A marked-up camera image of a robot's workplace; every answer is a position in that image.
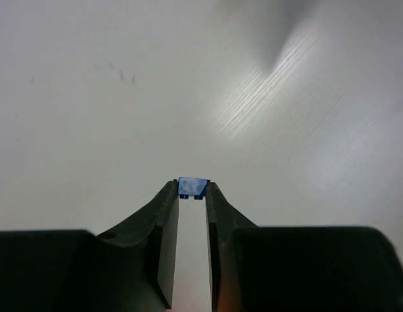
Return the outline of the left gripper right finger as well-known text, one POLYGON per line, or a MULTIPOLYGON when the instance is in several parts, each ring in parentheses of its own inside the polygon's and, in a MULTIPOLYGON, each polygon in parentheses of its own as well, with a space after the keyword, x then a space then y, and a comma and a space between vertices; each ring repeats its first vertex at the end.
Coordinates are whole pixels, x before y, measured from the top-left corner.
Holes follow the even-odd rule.
POLYGON ((403 311, 403 266, 365 226, 260 227, 205 189, 213 311, 403 311))

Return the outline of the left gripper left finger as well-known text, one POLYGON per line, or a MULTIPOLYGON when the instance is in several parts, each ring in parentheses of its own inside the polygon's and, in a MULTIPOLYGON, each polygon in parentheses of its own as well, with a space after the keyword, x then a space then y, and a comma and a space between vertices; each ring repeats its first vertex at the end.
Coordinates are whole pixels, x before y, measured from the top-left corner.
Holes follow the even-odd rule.
POLYGON ((0 231, 0 311, 167 311, 178 198, 169 181, 145 206, 94 235, 0 231))

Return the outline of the small blue lego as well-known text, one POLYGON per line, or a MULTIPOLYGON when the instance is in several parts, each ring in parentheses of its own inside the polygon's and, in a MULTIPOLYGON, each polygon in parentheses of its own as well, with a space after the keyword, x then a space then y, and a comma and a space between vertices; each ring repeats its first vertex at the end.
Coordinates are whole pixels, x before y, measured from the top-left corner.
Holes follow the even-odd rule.
POLYGON ((189 199, 190 197, 193 197, 195 200, 203 200, 209 182, 209 179, 179 177, 177 195, 180 199, 189 199))

